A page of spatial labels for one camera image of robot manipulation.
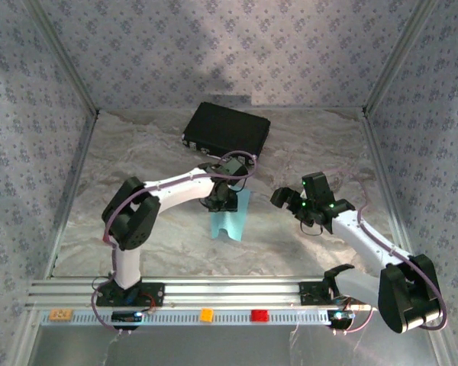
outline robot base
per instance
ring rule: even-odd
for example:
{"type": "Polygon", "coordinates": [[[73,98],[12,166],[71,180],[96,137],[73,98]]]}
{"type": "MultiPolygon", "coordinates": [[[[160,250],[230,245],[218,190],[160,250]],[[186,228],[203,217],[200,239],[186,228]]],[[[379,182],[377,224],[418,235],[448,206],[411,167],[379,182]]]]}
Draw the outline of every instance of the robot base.
{"type": "Polygon", "coordinates": [[[146,307],[149,308],[154,301],[155,307],[163,305],[165,295],[165,284],[163,283],[143,283],[137,282],[127,290],[119,287],[112,281],[110,284],[102,286],[99,291],[96,305],[97,307],[146,307]]]}

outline black box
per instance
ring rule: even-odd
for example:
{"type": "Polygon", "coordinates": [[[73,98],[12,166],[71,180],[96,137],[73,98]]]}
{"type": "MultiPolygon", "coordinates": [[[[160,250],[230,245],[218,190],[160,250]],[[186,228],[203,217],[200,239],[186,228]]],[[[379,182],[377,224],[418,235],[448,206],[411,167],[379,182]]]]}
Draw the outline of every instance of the black box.
{"type": "Polygon", "coordinates": [[[194,151],[218,158],[234,150],[259,157],[269,125],[266,118],[203,102],[185,128],[182,142],[194,151]]]}

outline enclosure wall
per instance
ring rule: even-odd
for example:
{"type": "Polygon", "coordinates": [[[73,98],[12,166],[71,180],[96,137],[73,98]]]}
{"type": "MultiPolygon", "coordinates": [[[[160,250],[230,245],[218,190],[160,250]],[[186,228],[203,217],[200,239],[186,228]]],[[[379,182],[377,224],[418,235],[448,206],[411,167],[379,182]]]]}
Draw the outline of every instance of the enclosure wall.
{"type": "Polygon", "coordinates": [[[0,364],[42,278],[90,115],[20,1],[0,0],[0,364]]]}
{"type": "Polygon", "coordinates": [[[414,7],[390,0],[43,0],[99,109],[365,104],[414,7]]]}
{"type": "Polygon", "coordinates": [[[372,118],[414,249],[458,344],[458,0],[440,1],[372,118]]]}

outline blue towel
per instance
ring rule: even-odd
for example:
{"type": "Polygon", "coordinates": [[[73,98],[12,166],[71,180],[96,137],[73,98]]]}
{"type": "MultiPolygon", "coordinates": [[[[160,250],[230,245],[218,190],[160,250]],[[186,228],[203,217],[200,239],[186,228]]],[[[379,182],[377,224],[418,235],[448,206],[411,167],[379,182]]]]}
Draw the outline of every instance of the blue towel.
{"type": "Polygon", "coordinates": [[[224,229],[232,240],[241,241],[244,224],[246,223],[247,207],[250,203],[251,191],[243,189],[237,192],[237,212],[211,213],[212,239],[219,236],[219,231],[224,229]]]}

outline patterned wallpaper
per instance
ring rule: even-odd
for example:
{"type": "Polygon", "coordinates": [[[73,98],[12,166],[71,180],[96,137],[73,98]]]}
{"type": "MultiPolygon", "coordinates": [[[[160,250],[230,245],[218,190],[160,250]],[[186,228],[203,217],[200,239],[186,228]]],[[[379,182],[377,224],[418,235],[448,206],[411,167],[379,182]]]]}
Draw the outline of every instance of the patterned wallpaper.
{"type": "Polygon", "coordinates": [[[85,121],[22,3],[0,0],[0,364],[44,275],[85,121]]]}
{"type": "Polygon", "coordinates": [[[373,116],[411,241],[436,263],[458,344],[458,0],[439,1],[373,116]]]}
{"type": "Polygon", "coordinates": [[[100,109],[361,106],[416,1],[42,0],[100,109]]]}

